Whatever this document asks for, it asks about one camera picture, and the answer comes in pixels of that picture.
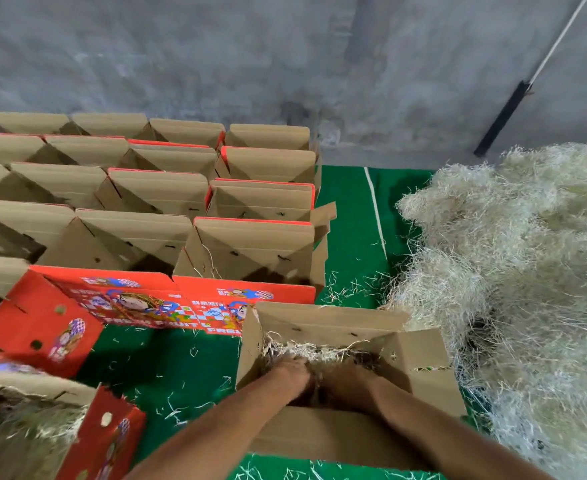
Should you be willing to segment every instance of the green carpet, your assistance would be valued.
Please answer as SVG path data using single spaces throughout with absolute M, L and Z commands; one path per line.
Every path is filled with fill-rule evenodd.
M 415 232 L 394 209 L 404 194 L 425 186 L 432 173 L 370 169 L 376 192 L 385 259 L 371 193 L 360 167 L 323 168 L 318 205 L 336 201 L 331 224 L 328 286 L 319 303 L 375 308 L 394 266 L 406 259 L 406 237 Z M 77 379 L 111 386 L 147 413 L 140 461 L 175 434 L 178 422 L 195 419 L 233 392 L 239 339 L 191 330 L 149 330 L 108 325 Z M 436 480 L 433 474 L 377 470 L 352 465 L 249 455 L 230 478 L 236 480 L 377 480 L 390 477 Z

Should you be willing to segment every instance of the person's left hand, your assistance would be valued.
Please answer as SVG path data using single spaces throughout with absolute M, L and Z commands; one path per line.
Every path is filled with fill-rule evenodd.
M 283 356 L 275 363 L 269 374 L 278 376 L 283 387 L 291 388 L 291 400 L 298 398 L 314 384 L 314 378 L 302 357 Z

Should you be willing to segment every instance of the forearm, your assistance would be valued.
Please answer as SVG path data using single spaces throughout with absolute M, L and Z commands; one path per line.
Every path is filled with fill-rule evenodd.
M 375 412 L 415 444 L 450 480 L 553 480 L 503 446 L 386 379 L 371 381 L 370 394 Z
M 188 424 L 126 480 L 225 480 L 292 395 L 286 381 L 267 374 Z

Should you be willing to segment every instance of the gray wall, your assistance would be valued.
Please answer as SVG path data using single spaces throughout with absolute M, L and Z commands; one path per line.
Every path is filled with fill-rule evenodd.
M 473 163 L 471 151 L 576 3 L 0 0 L 0 111 L 289 117 L 320 128 L 334 145 L 330 163 Z M 578 42 L 554 58 L 497 147 L 541 134 L 565 140 L 565 129 L 587 137 L 572 110 L 587 104 L 576 84 L 587 79 L 585 12 Z

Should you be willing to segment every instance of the person's right arm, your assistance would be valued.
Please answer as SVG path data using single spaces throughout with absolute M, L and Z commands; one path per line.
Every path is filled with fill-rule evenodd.
M 380 417 L 449 480 L 554 480 L 459 419 L 353 362 L 325 373 L 323 386 L 340 403 Z

